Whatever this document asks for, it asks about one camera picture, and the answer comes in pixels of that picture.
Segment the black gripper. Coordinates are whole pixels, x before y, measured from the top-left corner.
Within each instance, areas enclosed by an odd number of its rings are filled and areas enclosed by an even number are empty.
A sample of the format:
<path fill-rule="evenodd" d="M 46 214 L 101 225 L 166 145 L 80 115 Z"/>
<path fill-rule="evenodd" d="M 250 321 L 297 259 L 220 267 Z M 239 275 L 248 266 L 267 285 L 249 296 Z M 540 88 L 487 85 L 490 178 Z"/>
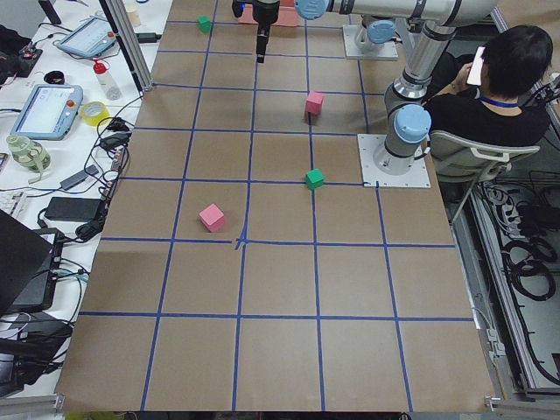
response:
<path fill-rule="evenodd" d="M 252 17 L 259 24 L 256 34 L 256 62 L 262 64 L 265 60 L 267 44 L 269 42 L 270 27 L 278 20 L 279 0 L 253 0 Z"/>

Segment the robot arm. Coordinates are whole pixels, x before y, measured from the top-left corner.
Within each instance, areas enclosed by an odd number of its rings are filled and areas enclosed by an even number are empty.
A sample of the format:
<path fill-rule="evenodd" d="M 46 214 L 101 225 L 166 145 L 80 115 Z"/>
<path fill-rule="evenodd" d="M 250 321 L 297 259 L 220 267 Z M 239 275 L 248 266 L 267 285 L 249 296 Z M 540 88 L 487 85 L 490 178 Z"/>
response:
<path fill-rule="evenodd" d="M 396 24 L 391 18 L 362 15 L 361 24 L 354 36 L 354 43 L 366 51 L 391 41 L 396 35 Z"/>
<path fill-rule="evenodd" d="M 406 173 L 415 160 L 419 144 L 428 136 L 431 118 L 420 105 L 431 75 L 456 29 L 486 17 L 495 1 L 296 1 L 297 14 L 306 20 L 327 12 L 424 21 L 413 52 L 402 71 L 389 85 L 384 101 L 388 134 L 374 154 L 375 165 L 391 175 Z"/>

